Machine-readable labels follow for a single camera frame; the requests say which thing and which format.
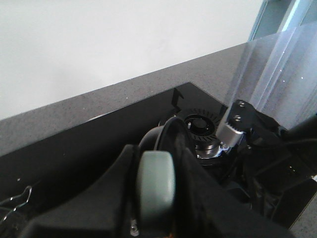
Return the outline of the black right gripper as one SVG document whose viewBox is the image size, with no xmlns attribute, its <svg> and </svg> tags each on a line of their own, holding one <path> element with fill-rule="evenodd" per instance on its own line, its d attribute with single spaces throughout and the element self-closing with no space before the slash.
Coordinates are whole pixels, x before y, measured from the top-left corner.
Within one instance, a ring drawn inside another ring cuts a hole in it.
<svg viewBox="0 0 317 238">
<path fill-rule="evenodd" d="M 253 210 L 277 210 L 285 191 L 317 174 L 316 115 L 286 129 L 252 104 L 236 100 L 216 137 L 234 149 L 233 162 L 219 183 L 240 180 Z"/>
</svg>

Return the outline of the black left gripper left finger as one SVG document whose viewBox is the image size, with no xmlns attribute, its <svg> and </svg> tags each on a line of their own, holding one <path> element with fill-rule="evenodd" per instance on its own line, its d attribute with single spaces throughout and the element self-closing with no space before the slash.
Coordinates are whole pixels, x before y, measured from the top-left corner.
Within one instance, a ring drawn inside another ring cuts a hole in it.
<svg viewBox="0 0 317 238">
<path fill-rule="evenodd" d="M 124 146 L 89 188 L 34 218 L 22 238 L 129 238 L 131 194 L 139 148 Z"/>
</svg>

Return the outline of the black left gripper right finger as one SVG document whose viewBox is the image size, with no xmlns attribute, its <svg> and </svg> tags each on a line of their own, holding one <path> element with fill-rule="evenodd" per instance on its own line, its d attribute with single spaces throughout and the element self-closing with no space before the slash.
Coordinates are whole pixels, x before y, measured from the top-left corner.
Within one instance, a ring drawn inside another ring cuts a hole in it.
<svg viewBox="0 0 317 238">
<path fill-rule="evenodd" d="M 181 238 L 291 238 L 293 234 L 247 209 L 198 163 L 182 121 L 171 128 L 175 138 L 176 234 Z"/>
</svg>

